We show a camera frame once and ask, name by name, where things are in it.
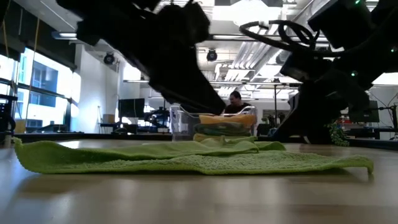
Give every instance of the towel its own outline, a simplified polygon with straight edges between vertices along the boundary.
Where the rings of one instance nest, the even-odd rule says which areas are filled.
[[[209,136],[250,136],[250,129],[245,128],[242,123],[222,122],[216,124],[197,124],[195,133]]]
[[[199,115],[199,119],[201,124],[237,122],[244,124],[246,128],[250,128],[256,123],[256,116],[252,114],[238,114],[232,117]]]
[[[249,139],[249,138],[247,138],[247,137],[245,137],[245,136],[208,136],[208,135],[206,135],[206,134],[195,134],[195,135],[193,136],[193,140],[194,140],[194,141],[197,141],[197,142],[202,142],[203,140],[206,140],[206,139],[208,139],[208,138],[212,138],[212,139],[214,139],[214,140],[216,140],[216,141],[220,141],[220,140],[223,139],[223,138],[224,138],[226,141],[229,141],[230,139],[240,139],[240,138]],[[257,137],[255,137],[255,136],[251,136],[250,138],[253,139],[253,140],[256,140],[256,139],[257,139]]]
[[[366,167],[363,156],[333,158],[286,152],[279,142],[252,138],[225,141],[166,142],[109,149],[70,149],[55,142],[22,144],[15,139],[17,158],[25,169],[42,174],[137,171],[197,171],[208,175],[296,173],[331,168]]]

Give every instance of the person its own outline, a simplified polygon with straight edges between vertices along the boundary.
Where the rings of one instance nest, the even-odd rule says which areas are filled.
[[[224,113],[227,114],[239,113],[243,110],[243,108],[250,106],[249,103],[242,102],[242,96],[238,91],[233,91],[230,94],[229,101],[231,102],[231,104],[228,105],[224,110]]]

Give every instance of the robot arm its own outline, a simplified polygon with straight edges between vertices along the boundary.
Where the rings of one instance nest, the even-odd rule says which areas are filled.
[[[283,141],[291,135],[306,136],[312,143],[328,143],[330,135],[325,125],[336,120],[340,111],[365,110],[369,97],[365,93],[372,82],[384,72],[398,72],[398,1],[380,0],[370,12],[365,0],[330,0],[309,20],[313,31],[291,21],[269,21],[279,25],[283,42],[274,41],[248,31],[264,23],[251,22],[240,31],[263,43],[290,52],[283,75],[302,82],[294,96],[292,111],[273,135]],[[286,34],[289,27],[306,45],[293,42]],[[315,50],[316,39],[322,33],[342,52]]]
[[[77,38],[90,45],[104,39],[149,77],[149,85],[170,103],[221,114],[225,103],[197,65],[195,44],[209,35],[210,21],[198,3],[168,5],[159,0],[57,0],[79,15]]]
[[[197,65],[195,44],[207,38],[210,26],[197,3],[189,1],[184,7],[171,4],[154,14],[143,9],[153,11],[159,0],[57,2],[83,18],[78,23],[78,39],[91,45],[99,39],[107,41],[144,72],[150,78],[149,85],[167,101],[213,114],[224,110],[225,104]],[[308,20],[317,32],[315,36],[291,21],[269,21],[279,25],[282,42],[248,31],[252,26],[267,28],[264,23],[241,26],[243,34],[291,52],[280,72],[303,83],[275,139],[283,141],[298,134],[322,141],[329,136],[328,131],[322,135],[324,125],[337,119],[341,110],[347,106],[365,109],[369,99],[364,91],[384,72],[398,71],[396,22],[396,0],[380,0],[372,13],[365,0],[330,0]],[[292,41],[285,27],[305,45]],[[321,33],[334,48],[345,50],[316,51]]]

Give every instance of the computer monitor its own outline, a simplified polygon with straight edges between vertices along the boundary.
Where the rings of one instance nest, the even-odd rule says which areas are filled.
[[[120,118],[144,118],[145,99],[119,100]]]
[[[371,100],[369,102],[369,108],[364,111],[348,110],[349,120],[352,122],[378,123],[380,122],[378,108],[377,101]]]

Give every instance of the clear plastic bin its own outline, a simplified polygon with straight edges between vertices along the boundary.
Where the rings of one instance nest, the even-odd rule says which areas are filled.
[[[221,116],[234,116],[238,114],[252,114],[257,117],[257,109],[255,106],[247,106],[243,110],[236,114],[222,114]],[[192,141],[193,135],[195,135],[194,127],[196,124],[200,124],[199,115],[214,116],[213,114],[205,113],[189,113],[185,111],[179,105],[173,105],[170,107],[170,119],[171,119],[171,132],[173,135],[173,141]],[[251,127],[251,134],[254,135],[254,126]]]

